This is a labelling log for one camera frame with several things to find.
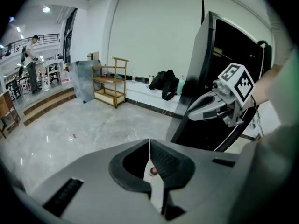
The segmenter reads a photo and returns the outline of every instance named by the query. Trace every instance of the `black bag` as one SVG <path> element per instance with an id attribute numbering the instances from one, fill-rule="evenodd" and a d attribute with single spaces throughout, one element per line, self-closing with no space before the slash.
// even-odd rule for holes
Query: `black bag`
<path id="1" fill-rule="evenodd" d="M 24 70 L 24 67 L 21 65 L 19 68 L 19 77 L 23 74 L 23 70 Z"/>
<path id="2" fill-rule="evenodd" d="M 150 90 L 162 90 L 162 99 L 171 100 L 177 93 L 179 79 L 173 73 L 173 70 L 158 72 L 158 75 L 149 85 Z"/>
<path id="3" fill-rule="evenodd" d="M 28 57 L 28 55 L 26 56 L 26 46 L 23 46 L 23 49 L 22 49 L 22 54 L 21 54 L 21 62 L 24 62 L 25 61 L 25 58 Z"/>

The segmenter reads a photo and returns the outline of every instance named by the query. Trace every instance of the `metal railing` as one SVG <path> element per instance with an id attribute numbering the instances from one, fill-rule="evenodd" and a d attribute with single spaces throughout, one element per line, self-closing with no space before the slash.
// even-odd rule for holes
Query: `metal railing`
<path id="1" fill-rule="evenodd" d="M 39 40 L 37 40 L 37 42 L 33 45 L 34 47 L 44 45 L 44 44 L 49 44 L 49 43 L 57 43 L 59 39 L 59 33 L 39 35 L 38 37 Z M 10 56 L 13 53 L 16 52 L 21 53 L 23 47 L 26 46 L 31 39 L 32 37 L 21 39 L 16 42 L 10 43 L 3 49 L 0 48 L 0 60 L 5 56 Z M 10 45 L 11 45 L 11 49 L 10 49 L 10 54 L 8 55 L 7 52 Z"/>

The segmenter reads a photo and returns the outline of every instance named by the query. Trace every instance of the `marble floor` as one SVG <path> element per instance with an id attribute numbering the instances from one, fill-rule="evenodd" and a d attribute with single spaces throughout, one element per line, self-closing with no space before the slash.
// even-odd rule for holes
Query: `marble floor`
<path id="1" fill-rule="evenodd" d="M 171 117 L 132 104 L 115 109 L 74 99 L 0 140 L 7 168 L 30 194 L 45 179 L 87 153 L 145 138 L 165 139 Z"/>

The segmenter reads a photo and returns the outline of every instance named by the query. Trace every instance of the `man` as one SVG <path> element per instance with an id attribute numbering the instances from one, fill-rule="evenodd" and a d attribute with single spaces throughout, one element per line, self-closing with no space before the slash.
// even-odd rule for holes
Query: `man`
<path id="1" fill-rule="evenodd" d="M 25 51 L 26 58 L 24 63 L 29 73 L 32 94 L 38 93 L 41 90 L 41 88 L 37 87 L 37 82 L 36 82 L 37 75 L 36 75 L 35 61 L 37 61 L 38 58 L 36 58 L 33 55 L 33 44 L 35 44 L 37 40 L 38 40 L 38 36 L 34 35 L 31 41 L 29 41 L 28 44 L 26 45 L 26 51 Z"/>
<path id="2" fill-rule="evenodd" d="M 275 43 L 274 65 L 255 84 L 256 86 L 252 96 L 256 101 L 256 105 L 260 105 L 269 100 L 267 90 L 273 84 L 276 76 L 289 59 L 294 47 L 294 44 L 279 15 L 269 6 L 267 6 L 267 13 Z M 249 99 L 243 110 L 253 106 L 254 104 L 252 99 Z"/>

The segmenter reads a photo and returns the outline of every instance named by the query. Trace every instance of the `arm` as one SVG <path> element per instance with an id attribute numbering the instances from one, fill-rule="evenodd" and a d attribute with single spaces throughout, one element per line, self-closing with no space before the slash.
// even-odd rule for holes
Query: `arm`
<path id="1" fill-rule="evenodd" d="M 255 89 L 253 90 L 252 96 L 256 101 L 256 105 L 260 105 L 268 100 L 266 91 L 273 84 L 275 77 L 281 71 L 281 65 L 274 65 L 270 70 L 268 70 L 257 82 Z M 249 99 L 243 110 L 253 107 L 252 99 Z"/>
<path id="2" fill-rule="evenodd" d="M 268 100 L 266 91 L 273 84 L 275 77 L 287 62 L 293 48 L 288 32 L 276 12 L 267 6 L 267 14 L 271 24 L 271 32 L 274 35 L 274 64 L 257 82 L 256 87 L 252 93 L 256 105 L 260 105 Z M 243 110 L 253 107 L 252 99 L 249 99 L 245 104 Z"/>

